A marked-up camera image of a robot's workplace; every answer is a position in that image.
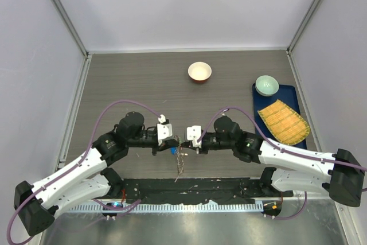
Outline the blue tag key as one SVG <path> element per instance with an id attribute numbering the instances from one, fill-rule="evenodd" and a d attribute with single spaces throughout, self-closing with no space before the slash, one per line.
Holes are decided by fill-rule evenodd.
<path id="1" fill-rule="evenodd" d="M 175 147 L 172 147 L 170 149 L 170 151 L 171 151 L 171 154 L 174 155 L 176 153 L 177 149 Z"/>

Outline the large metal keyring disc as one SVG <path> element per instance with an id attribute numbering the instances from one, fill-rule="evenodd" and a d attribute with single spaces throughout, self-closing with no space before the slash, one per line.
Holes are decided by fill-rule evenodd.
<path id="1" fill-rule="evenodd" d="M 184 157 L 187 156 L 187 154 L 183 152 L 183 140 L 177 135 L 174 136 L 174 139 L 178 142 L 178 146 L 175 148 L 174 151 L 174 155 L 176 156 L 177 160 L 177 177 L 174 182 L 177 182 L 184 173 Z"/>

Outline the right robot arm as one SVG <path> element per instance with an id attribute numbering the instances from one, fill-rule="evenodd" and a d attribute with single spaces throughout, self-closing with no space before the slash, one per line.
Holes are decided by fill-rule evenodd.
<path id="1" fill-rule="evenodd" d="M 198 154 L 211 150 L 233 151 L 241 161 L 265 164 L 259 189 L 265 196 L 277 191 L 302 190 L 327 194 L 349 207 L 359 207 L 365 172 L 351 152 L 323 153 L 287 146 L 243 131 L 227 116 L 217 118 L 213 133 L 201 126 L 186 129 L 186 139 Z"/>

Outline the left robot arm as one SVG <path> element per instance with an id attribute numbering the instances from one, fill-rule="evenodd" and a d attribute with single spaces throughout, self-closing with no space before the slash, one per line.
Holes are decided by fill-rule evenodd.
<path id="1" fill-rule="evenodd" d="M 124 158 L 129 148 L 150 148 L 157 154 L 178 146 L 173 127 L 163 115 L 153 127 L 145 127 L 144 121 L 142 114 L 129 112 L 62 169 L 33 184 L 20 182 L 14 192 L 14 209 L 28 235 L 43 232 L 64 211 L 83 201 L 117 198 L 123 180 L 110 166 Z"/>

